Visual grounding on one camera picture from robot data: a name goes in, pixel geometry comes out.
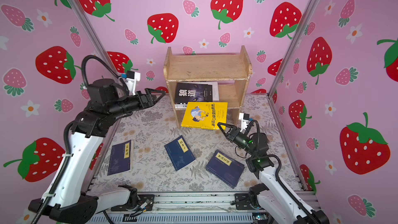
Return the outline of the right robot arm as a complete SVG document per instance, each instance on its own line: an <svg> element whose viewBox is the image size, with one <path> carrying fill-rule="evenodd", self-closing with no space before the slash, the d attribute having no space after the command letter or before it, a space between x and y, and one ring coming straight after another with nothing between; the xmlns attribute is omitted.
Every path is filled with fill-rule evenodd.
<svg viewBox="0 0 398 224"><path fill-rule="evenodd" d="M267 135L260 131L258 121L252 120L244 132L237 126L218 123L225 138L250 155L246 165L260 184L249 190L250 204L266 210L279 224L328 224L322 210L314 210L292 190L279 175L282 162L277 155L268 154Z"/></svg>

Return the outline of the white hardcover book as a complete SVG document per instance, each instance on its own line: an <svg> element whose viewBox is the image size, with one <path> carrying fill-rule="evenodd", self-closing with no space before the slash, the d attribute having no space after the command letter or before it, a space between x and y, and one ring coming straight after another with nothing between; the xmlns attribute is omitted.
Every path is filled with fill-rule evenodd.
<svg viewBox="0 0 398 224"><path fill-rule="evenodd" d="M212 85L213 102L219 102L219 89L217 82L185 82L185 83L195 83L195 84L209 84ZM188 104L175 104L177 109L185 109Z"/></svg>

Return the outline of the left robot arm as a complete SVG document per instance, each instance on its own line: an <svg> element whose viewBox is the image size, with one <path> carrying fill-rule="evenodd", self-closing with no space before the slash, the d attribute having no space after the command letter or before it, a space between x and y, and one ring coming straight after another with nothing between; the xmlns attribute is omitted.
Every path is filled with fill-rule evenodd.
<svg viewBox="0 0 398 224"><path fill-rule="evenodd" d="M135 111L156 105L165 96L164 91L147 88L145 93L126 93L119 96L120 85L112 79L99 79L87 86L91 100L87 107L64 129L66 152L48 190L41 199L32 200L29 210L38 223L42 215L67 224L85 224L94 214L115 206L133 208L135 190L120 186L113 192L90 196L82 191L91 160L102 144L110 127L119 119Z"/></svg>

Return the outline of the black wolf cover book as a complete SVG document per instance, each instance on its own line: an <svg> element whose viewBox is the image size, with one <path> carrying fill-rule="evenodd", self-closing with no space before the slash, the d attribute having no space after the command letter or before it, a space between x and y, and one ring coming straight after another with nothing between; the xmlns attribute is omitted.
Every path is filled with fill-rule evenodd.
<svg viewBox="0 0 398 224"><path fill-rule="evenodd" d="M174 102L175 104L188 104L189 102L212 102L212 85L195 83L177 83Z"/></svg>

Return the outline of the yellow cartoon cover book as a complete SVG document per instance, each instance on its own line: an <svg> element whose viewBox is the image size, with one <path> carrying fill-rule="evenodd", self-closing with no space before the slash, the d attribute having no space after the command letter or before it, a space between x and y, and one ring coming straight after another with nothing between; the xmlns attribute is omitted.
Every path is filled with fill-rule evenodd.
<svg viewBox="0 0 398 224"><path fill-rule="evenodd" d="M217 130L219 122L227 123L227 110L227 102L189 102L181 126Z"/></svg>

